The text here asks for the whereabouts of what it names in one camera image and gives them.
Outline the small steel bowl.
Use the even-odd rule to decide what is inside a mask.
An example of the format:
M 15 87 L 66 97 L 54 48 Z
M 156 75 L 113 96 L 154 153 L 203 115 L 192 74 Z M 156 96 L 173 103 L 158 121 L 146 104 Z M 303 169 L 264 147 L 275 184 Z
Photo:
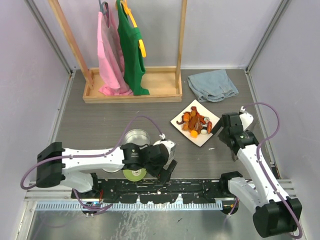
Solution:
M 175 158 L 176 146 L 170 145 L 167 147 L 167 149 L 168 149 L 168 153 L 169 153 L 168 161 L 170 162 Z

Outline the large round steel tin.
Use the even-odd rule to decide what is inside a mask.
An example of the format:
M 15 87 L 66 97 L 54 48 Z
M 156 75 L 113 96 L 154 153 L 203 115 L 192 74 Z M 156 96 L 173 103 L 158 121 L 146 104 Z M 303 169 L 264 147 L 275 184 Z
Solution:
M 151 142 L 149 134 L 142 129 L 132 129 L 128 131 L 122 140 L 122 144 L 133 143 L 138 146 L 149 145 Z

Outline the green round lid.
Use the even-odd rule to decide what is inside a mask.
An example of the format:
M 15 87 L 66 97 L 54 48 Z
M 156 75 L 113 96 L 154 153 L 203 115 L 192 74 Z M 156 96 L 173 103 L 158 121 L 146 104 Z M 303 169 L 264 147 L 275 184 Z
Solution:
M 123 170 L 124 177 L 131 182 L 141 181 L 146 176 L 146 174 L 147 171 L 145 168 L 141 168 L 139 170 Z

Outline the round steel lid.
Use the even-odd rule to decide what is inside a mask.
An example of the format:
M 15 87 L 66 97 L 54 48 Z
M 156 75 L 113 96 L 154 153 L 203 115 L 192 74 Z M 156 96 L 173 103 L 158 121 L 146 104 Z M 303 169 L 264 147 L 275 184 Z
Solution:
M 116 168 L 111 168 L 111 169 L 109 169 L 109 168 L 103 168 L 102 170 L 103 170 L 104 172 L 106 172 L 106 173 L 113 174 L 113 173 L 119 172 L 121 169 L 116 169 Z

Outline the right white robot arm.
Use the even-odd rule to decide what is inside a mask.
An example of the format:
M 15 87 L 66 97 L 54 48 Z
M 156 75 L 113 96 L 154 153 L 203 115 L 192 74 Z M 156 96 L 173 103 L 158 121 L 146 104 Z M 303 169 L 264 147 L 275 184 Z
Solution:
M 254 227 L 262 238 L 300 231 L 302 204 L 291 198 L 280 185 L 258 148 L 255 135 L 244 128 L 244 112 L 225 113 L 212 128 L 231 152 L 242 162 L 253 185 L 238 172 L 223 173 L 219 191 L 225 197 L 236 196 L 251 212 Z

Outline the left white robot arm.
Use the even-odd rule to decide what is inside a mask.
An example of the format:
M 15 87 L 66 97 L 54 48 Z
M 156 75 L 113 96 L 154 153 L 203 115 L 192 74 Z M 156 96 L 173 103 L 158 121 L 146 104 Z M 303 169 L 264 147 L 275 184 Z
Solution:
M 176 145 L 171 140 L 159 140 L 154 145 L 126 143 L 99 150 L 63 148 L 61 142 L 54 142 L 37 157 L 35 185 L 38 188 L 62 185 L 95 198 L 100 185 L 92 171 L 97 169 L 108 173 L 145 170 L 166 183 L 178 164 L 175 151 Z

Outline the white square plate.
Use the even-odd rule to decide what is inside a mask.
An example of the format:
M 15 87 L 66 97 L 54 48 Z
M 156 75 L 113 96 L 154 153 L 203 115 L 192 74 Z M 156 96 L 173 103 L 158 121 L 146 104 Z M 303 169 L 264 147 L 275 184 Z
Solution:
M 170 123 L 188 140 L 202 147 L 213 135 L 207 131 L 208 122 L 212 126 L 219 118 L 197 100 L 192 101 Z

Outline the food pile on plate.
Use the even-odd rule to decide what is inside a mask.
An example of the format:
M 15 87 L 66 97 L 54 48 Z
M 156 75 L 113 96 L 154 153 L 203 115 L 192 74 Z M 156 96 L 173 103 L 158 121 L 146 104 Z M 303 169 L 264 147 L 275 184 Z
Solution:
M 209 135 L 213 128 L 210 118 L 199 113 L 196 106 L 191 106 L 190 110 L 184 111 L 180 120 L 175 122 L 183 132 L 188 132 L 192 139 L 199 135 Z

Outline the folded blue towel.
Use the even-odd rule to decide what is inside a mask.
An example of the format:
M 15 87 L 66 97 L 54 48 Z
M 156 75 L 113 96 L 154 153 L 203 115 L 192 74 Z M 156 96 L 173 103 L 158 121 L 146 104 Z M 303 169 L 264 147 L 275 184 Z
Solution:
M 200 103 L 217 103 L 239 94 L 225 69 L 190 75 L 187 77 L 187 82 Z

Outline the wooden clothes rack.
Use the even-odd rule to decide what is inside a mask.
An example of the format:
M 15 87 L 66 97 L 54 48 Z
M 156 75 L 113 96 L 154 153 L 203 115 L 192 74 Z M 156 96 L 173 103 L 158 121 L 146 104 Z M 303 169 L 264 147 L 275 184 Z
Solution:
M 97 67 L 88 68 L 84 57 L 77 45 L 76 39 L 57 0 L 50 0 L 49 5 L 60 25 L 66 41 L 80 66 L 85 78 L 82 99 L 87 104 L 106 103 L 162 103 L 181 102 L 183 96 L 181 61 L 183 53 L 187 1 L 181 2 L 180 29 L 176 66 L 148 66 L 142 77 L 141 84 L 146 87 L 149 95 L 106 96 L 99 92 L 103 84 L 100 70 Z

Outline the green shirt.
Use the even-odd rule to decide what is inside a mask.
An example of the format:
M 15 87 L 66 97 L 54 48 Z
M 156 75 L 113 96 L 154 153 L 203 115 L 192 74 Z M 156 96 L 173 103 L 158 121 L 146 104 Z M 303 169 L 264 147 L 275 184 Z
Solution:
M 128 28 L 121 27 L 119 20 L 117 31 L 124 58 L 124 80 L 135 96 L 149 95 L 149 90 L 141 86 L 146 69 L 136 34 Z

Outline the pink shirt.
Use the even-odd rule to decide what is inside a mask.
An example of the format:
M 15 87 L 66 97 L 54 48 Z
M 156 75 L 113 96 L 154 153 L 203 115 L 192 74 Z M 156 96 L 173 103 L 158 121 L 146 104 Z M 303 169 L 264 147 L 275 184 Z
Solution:
M 130 96 L 132 90 L 124 80 L 125 62 L 114 16 L 98 13 L 97 57 L 103 85 L 99 92 L 105 96 Z

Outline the yellow clothes hanger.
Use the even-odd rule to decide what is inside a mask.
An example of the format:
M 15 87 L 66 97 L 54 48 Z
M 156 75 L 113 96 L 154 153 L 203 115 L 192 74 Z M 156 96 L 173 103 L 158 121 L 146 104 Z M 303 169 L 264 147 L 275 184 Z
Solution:
M 128 7 L 127 0 L 117 0 L 115 2 L 115 7 L 118 14 L 119 25 L 121 27 L 130 29 L 134 34 L 136 34 L 136 38 L 138 41 L 138 47 L 140 49 L 141 55 L 143 58 L 147 56 L 147 51 L 145 48 L 145 44 L 141 35 L 141 31 L 138 28 L 138 25 L 135 21 L 135 18 L 132 14 L 131 9 Z

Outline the grey clothes hanger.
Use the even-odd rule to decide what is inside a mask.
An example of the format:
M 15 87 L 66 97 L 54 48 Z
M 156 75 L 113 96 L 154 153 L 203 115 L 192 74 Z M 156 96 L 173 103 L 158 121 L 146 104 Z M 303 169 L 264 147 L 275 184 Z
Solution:
M 109 4 L 106 1 L 98 0 L 99 3 L 99 11 L 104 16 L 104 20 L 106 21 L 106 26 L 110 27 L 110 9 Z

